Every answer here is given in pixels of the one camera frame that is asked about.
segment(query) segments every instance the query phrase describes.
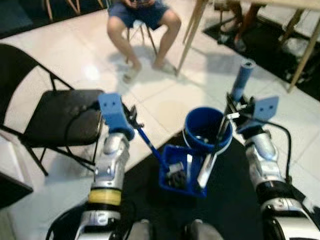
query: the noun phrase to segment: chair seat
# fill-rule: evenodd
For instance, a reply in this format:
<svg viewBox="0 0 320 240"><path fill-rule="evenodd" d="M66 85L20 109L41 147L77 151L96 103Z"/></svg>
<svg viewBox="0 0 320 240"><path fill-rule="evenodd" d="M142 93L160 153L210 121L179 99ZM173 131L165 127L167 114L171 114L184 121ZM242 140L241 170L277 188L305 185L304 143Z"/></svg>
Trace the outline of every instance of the chair seat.
<svg viewBox="0 0 320 240"><path fill-rule="evenodd" d="M102 90L58 90L46 91L26 127L23 138L31 143L30 147L82 146L94 143L102 124L100 111L89 109L81 113L84 107L98 100Z"/></svg>

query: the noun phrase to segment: blue shorts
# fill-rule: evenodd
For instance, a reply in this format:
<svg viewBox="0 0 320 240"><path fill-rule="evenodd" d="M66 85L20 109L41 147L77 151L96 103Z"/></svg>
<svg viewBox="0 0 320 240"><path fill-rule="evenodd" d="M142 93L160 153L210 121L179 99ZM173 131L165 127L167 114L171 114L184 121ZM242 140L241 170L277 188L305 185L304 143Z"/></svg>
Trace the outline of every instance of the blue shorts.
<svg viewBox="0 0 320 240"><path fill-rule="evenodd" d="M122 2L115 2L109 10L109 17L120 18L127 28L132 28L134 21L140 20L152 30L156 30L160 27L159 21L168 9L168 6L158 0L152 6L137 9L127 7Z"/></svg>

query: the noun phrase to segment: blue cylinder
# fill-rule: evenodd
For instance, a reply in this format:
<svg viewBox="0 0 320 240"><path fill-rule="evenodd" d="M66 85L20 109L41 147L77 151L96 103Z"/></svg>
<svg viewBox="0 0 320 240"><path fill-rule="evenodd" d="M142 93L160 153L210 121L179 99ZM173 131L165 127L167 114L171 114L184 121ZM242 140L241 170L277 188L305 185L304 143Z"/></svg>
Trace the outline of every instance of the blue cylinder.
<svg viewBox="0 0 320 240"><path fill-rule="evenodd" d="M245 59L242 62L231 92L232 100L236 103L240 101L244 94L245 86L255 66L255 61L251 59Z"/></svg>

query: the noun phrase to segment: wire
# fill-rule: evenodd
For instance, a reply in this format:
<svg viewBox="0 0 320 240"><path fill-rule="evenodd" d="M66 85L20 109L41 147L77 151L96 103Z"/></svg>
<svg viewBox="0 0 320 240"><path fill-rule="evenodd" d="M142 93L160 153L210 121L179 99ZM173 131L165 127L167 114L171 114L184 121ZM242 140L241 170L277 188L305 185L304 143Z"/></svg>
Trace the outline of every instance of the wire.
<svg viewBox="0 0 320 240"><path fill-rule="evenodd" d="M291 138L291 134L289 132L289 130L287 128L285 128L284 126L281 126L279 124L270 122L270 121L266 121L266 120L262 120L259 118L255 118L255 117L251 117L248 114L244 114L244 113L240 113L241 116L246 117L252 121L256 121L262 124L268 124L274 127L277 127L281 130L283 130L286 133L286 136L288 138L288 154L287 154L287 160L286 160L286 166L285 166L285 181L287 184L291 185L292 183L292 178L289 175L289 169L290 169L290 162L291 162L291 148L292 148L292 138Z"/></svg>
<svg viewBox="0 0 320 240"><path fill-rule="evenodd" d="M46 233L46 236L45 236L45 240L50 240L50 236L52 234L52 232L54 231L54 227L55 225L62 221L63 218L65 218L66 216L68 216L71 212L75 211L75 210L78 210L78 208L81 208L83 205L84 205L84 202L86 202L87 200L81 202L80 204L68 209L67 211L65 211L64 213L62 213L60 216L58 216L54 221L53 223L50 225L49 229L48 229L48 232Z"/></svg>
<svg viewBox="0 0 320 240"><path fill-rule="evenodd" d="M128 240L128 238L129 238L129 236L130 236L130 233L131 233L131 230L132 230L132 228L133 228L133 225L134 225L134 223L135 223L136 217L137 217L137 206L136 206L136 204L135 204L135 202L134 202L133 200L126 200L126 199L124 199L124 200L122 201L122 204L123 204L123 203L130 203L131 206L132 206L132 209L133 209L133 217L132 217L132 221L131 221L131 223L130 223L130 226L129 226L127 232L126 232L126 235L125 235L125 233L124 233L124 234L121 236L121 239L123 239L123 240Z"/></svg>

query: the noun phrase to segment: metal rod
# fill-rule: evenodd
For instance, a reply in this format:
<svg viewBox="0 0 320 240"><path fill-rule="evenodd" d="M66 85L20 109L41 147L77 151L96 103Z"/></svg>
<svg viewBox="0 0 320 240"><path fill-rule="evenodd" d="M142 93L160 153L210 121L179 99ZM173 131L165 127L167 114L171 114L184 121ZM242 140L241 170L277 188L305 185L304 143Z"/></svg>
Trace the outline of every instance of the metal rod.
<svg viewBox="0 0 320 240"><path fill-rule="evenodd" d="M165 167L167 170L169 170L168 165L166 164L166 162L164 161L163 157L161 156L160 152L158 152L158 150L152 145L152 143L150 142L149 138L147 137L147 135L145 134L145 132L142 130L142 128L138 128L137 129L139 135L141 136L141 138L143 139L143 141L147 144L147 146L151 149L153 155L159 160L159 162L161 163L161 165L163 167Z"/></svg>

